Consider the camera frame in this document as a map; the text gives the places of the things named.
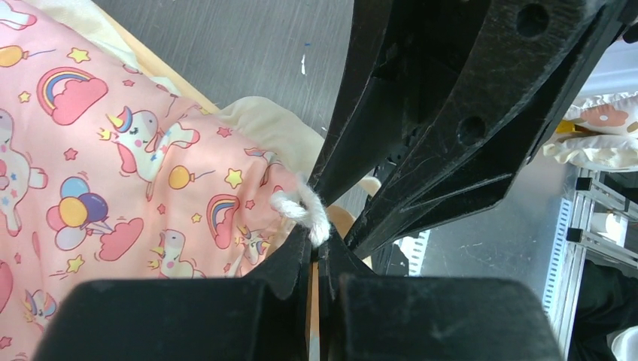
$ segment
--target gray floor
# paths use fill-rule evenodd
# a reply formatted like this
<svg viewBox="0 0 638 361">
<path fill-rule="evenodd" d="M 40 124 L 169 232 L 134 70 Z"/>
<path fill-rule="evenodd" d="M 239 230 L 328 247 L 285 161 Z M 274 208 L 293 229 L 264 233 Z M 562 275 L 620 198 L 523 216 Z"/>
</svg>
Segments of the gray floor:
<svg viewBox="0 0 638 361">
<path fill-rule="evenodd" d="M 265 96 L 326 134 L 353 0 L 94 1 L 220 108 Z M 363 200 L 340 203 L 358 213 Z"/>
</svg>

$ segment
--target orange flower print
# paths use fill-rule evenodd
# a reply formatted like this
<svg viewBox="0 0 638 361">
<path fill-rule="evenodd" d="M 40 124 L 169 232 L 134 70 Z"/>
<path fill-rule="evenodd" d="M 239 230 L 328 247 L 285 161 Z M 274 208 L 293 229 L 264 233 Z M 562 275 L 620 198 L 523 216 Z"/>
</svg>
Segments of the orange flower print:
<svg viewBox="0 0 638 361">
<path fill-rule="evenodd" d="M 611 104 L 605 104 L 583 111 L 580 117 L 591 126 L 623 126 L 629 114 L 616 110 Z"/>
</svg>

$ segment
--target drawstring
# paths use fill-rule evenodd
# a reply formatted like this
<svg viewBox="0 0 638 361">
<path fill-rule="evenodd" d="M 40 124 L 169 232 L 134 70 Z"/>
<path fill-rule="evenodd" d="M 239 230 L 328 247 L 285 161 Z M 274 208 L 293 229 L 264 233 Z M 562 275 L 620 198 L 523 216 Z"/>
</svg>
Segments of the drawstring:
<svg viewBox="0 0 638 361">
<path fill-rule="evenodd" d="M 277 191 L 272 194 L 270 205 L 282 216 L 310 229 L 309 238 L 313 248 L 318 248 L 329 238 L 330 221 L 326 208 L 301 176 L 297 177 L 296 192 Z"/>
</svg>

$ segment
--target balloon bunch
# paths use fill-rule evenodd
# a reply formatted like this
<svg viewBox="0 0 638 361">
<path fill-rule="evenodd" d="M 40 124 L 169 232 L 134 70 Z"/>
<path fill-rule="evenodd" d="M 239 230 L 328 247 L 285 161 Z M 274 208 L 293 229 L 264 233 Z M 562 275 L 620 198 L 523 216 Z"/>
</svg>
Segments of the balloon bunch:
<svg viewBox="0 0 638 361">
<path fill-rule="evenodd" d="M 171 174 L 169 174 L 169 186 L 174 190 L 180 190 L 187 186 L 188 183 L 194 182 L 195 179 L 213 172 L 215 171 L 207 171 L 195 176 L 195 173 L 188 172 L 188 169 L 183 165 L 178 165 L 173 168 Z"/>
<path fill-rule="evenodd" d="M 72 250 L 79 246 L 87 236 L 88 225 L 112 231 L 104 223 L 108 214 L 106 201 L 91 193 L 84 179 L 67 178 L 60 187 L 60 197 L 59 204 L 47 212 L 47 223 L 57 231 L 56 244 L 60 249 Z M 105 233 L 100 229 L 91 229 L 91 232 Z"/>
<path fill-rule="evenodd" d="M 9 68 L 16 65 L 20 60 L 27 59 L 31 56 L 50 53 L 53 50 L 38 51 L 37 53 L 29 53 L 29 51 L 22 50 L 17 45 L 10 45 L 8 47 L 0 47 L 0 67 Z"/>
</svg>

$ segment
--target white balloon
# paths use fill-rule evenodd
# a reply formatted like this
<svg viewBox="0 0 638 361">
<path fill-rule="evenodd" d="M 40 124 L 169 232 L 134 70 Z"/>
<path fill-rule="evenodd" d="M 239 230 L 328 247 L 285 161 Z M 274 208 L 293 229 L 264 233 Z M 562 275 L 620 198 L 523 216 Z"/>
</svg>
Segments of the white balloon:
<svg viewBox="0 0 638 361">
<path fill-rule="evenodd" d="M 80 227 L 64 227 L 56 235 L 56 245 L 60 250 L 72 250 L 79 246 L 87 236 L 85 229 Z"/>
</svg>

